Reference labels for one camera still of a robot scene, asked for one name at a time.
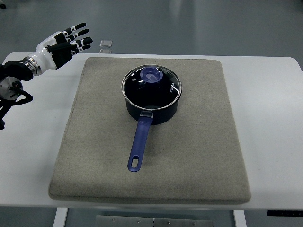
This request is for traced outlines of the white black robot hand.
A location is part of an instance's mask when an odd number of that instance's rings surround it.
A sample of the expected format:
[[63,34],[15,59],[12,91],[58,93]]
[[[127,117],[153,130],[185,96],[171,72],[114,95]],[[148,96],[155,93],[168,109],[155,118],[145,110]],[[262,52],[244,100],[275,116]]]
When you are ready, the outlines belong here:
[[58,31],[43,40],[34,53],[29,54],[22,63],[29,67],[34,76],[47,70],[57,70],[69,62],[74,55],[90,48],[93,40],[84,37],[89,32],[86,23]]

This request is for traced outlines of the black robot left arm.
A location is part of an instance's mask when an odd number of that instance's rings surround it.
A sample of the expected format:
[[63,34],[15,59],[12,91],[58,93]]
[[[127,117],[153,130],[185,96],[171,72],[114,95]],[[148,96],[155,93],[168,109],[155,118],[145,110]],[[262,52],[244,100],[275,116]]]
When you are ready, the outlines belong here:
[[5,128],[4,116],[11,107],[33,101],[31,94],[23,90],[22,81],[30,81],[35,69],[29,63],[8,61],[0,66],[0,129]]

